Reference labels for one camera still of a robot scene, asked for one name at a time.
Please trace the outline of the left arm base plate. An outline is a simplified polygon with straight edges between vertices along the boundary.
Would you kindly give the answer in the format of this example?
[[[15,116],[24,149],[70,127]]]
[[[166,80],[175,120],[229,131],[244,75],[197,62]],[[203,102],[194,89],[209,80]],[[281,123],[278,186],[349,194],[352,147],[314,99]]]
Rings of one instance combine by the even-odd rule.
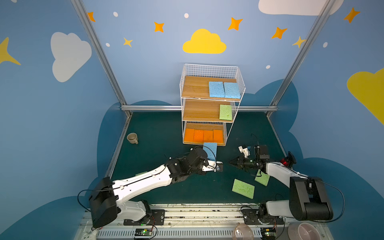
[[[165,210],[152,210],[151,215],[145,216],[138,222],[125,219],[124,226],[163,226],[165,221]]]

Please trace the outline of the blue sponge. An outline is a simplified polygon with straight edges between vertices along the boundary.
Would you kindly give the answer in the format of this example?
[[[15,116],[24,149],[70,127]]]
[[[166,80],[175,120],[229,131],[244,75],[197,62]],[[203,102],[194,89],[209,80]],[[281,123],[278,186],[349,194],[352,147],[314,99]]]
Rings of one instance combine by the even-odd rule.
[[[203,150],[207,153],[210,161],[215,161],[217,156],[217,143],[204,143]]]
[[[240,99],[241,93],[237,83],[224,82],[225,98]]]
[[[209,82],[210,98],[224,98],[225,90],[223,82]]]

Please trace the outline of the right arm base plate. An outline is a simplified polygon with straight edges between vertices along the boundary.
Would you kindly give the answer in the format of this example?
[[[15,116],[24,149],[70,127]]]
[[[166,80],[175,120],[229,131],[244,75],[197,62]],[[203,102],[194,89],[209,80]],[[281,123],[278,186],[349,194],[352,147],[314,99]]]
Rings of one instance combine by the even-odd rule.
[[[256,209],[251,209],[247,206],[241,208],[240,212],[243,215],[246,225],[283,225],[284,220],[280,217],[259,214]]]

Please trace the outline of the blue sponge front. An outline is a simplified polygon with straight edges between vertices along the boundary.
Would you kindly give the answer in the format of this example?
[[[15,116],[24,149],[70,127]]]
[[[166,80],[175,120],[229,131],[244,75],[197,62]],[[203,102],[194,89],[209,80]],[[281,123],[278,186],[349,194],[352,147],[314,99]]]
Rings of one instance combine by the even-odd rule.
[[[209,82],[210,98],[224,98],[225,90],[223,82]]]

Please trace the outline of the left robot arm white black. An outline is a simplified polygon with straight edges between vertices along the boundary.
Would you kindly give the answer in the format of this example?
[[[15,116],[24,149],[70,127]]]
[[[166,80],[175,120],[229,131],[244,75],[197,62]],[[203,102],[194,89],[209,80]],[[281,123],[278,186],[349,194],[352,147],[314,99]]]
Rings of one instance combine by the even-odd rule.
[[[104,227],[115,219],[147,223],[152,210],[147,201],[134,202],[133,198],[153,189],[185,181],[189,176],[204,176],[207,172],[220,172],[223,164],[216,159],[209,160],[203,147],[192,148],[188,155],[170,158],[158,168],[144,174],[112,181],[103,178],[91,190],[89,197],[93,228]]]

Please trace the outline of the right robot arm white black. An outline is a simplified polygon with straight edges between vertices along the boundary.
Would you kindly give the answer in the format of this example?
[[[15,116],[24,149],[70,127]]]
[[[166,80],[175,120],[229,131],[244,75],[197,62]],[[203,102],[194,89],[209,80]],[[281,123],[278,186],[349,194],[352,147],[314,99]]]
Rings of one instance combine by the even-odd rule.
[[[334,212],[325,183],[317,177],[309,177],[293,170],[296,158],[289,153],[279,162],[270,160],[266,145],[255,146],[255,157],[250,150],[240,146],[241,155],[229,161],[230,165],[248,173],[256,172],[256,180],[272,177],[290,190],[288,200],[267,201],[260,204],[257,215],[263,224],[276,217],[293,218],[298,221],[331,222]]]

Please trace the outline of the orange sponge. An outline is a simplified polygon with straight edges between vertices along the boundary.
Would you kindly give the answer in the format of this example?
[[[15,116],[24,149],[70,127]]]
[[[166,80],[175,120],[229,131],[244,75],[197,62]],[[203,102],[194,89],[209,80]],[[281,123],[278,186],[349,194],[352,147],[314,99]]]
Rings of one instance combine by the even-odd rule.
[[[190,129],[190,128],[185,129],[184,142],[185,143],[194,142],[194,136],[195,136],[195,129]]]
[[[223,130],[213,130],[213,142],[218,145],[223,145],[225,143]]]
[[[194,131],[194,143],[201,144],[204,142],[204,130],[195,129]]]
[[[214,132],[213,130],[204,130],[204,143],[213,143],[214,142]]]

